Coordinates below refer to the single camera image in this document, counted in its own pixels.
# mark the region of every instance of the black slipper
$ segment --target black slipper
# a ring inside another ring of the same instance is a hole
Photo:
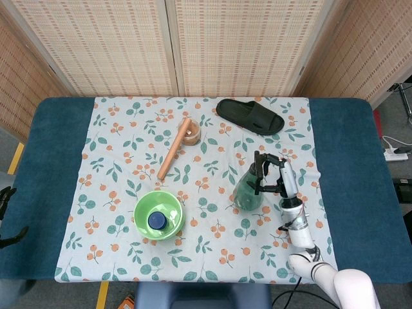
[[[259,135],[273,135],[285,124],[282,117],[255,101],[225,98],[216,106],[216,112],[220,117]]]

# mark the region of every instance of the wooden stick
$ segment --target wooden stick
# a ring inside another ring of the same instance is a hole
[[[159,173],[157,173],[157,178],[159,178],[160,180],[163,180],[165,178],[166,173],[170,169],[170,165],[172,164],[173,157],[176,154],[180,144],[182,143],[182,140],[186,134],[187,128],[190,126],[191,123],[192,123],[192,120],[190,118],[186,118],[182,126],[180,127],[178,134],[174,138],[172,147],[170,147],[170,150],[165,160],[163,161],[162,166],[160,167]]]

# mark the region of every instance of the green bowl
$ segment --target green bowl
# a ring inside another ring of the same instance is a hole
[[[155,211],[162,212],[167,225],[162,230],[152,229],[147,219]],[[182,229],[183,209],[178,199],[167,191],[151,191],[141,197],[135,208],[135,224],[141,235],[152,240],[165,240],[173,237]]]

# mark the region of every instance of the woven wall panel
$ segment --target woven wall panel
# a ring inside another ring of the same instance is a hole
[[[187,96],[288,96],[322,0],[176,0]]]
[[[391,86],[397,71],[411,67],[411,31],[409,0],[350,1],[337,31],[325,34],[331,43],[315,51],[312,70],[304,73],[295,94],[373,100]]]
[[[173,94],[155,0],[13,3],[78,94]]]
[[[64,95],[0,17],[0,124],[26,140],[39,103]]]

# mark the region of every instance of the electrical outlet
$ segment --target electrical outlet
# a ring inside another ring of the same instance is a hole
[[[393,153],[393,151],[389,148],[385,149],[384,156],[385,156],[385,160],[387,162],[406,161],[407,160],[407,154],[406,153]]]

